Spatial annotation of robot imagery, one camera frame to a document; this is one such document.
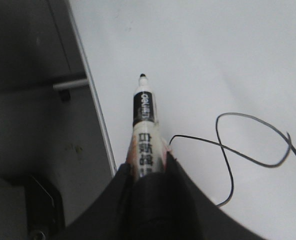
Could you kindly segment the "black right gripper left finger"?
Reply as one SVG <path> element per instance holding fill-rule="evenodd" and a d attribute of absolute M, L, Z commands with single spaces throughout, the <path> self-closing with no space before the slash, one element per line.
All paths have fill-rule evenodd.
<path fill-rule="evenodd" d="M 131 165 L 124 163 L 93 204 L 55 239 L 128 240 L 132 186 Z"/>

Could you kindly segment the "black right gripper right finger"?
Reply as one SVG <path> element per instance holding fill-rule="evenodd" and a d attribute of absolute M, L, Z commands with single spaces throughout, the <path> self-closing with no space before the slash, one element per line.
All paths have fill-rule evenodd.
<path fill-rule="evenodd" d="M 164 173 L 138 180 L 131 191 L 132 240 L 259 240 L 214 205 L 168 153 Z"/>

